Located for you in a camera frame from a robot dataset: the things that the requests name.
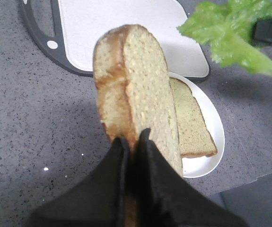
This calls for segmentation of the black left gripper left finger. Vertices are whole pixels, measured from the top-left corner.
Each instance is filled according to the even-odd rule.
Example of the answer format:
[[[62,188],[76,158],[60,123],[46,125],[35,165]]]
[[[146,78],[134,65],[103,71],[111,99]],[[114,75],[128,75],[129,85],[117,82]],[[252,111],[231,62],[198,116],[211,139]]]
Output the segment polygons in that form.
[[[75,187],[35,209],[26,227],[123,227],[126,139],[116,138],[98,166]]]

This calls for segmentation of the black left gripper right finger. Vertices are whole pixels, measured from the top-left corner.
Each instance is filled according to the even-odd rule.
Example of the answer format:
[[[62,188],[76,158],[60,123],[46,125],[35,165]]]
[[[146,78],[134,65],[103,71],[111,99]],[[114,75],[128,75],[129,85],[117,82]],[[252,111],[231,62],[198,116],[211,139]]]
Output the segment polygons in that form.
[[[137,151],[138,219],[141,227],[246,227],[237,215],[191,187],[164,159],[150,129],[140,134]]]

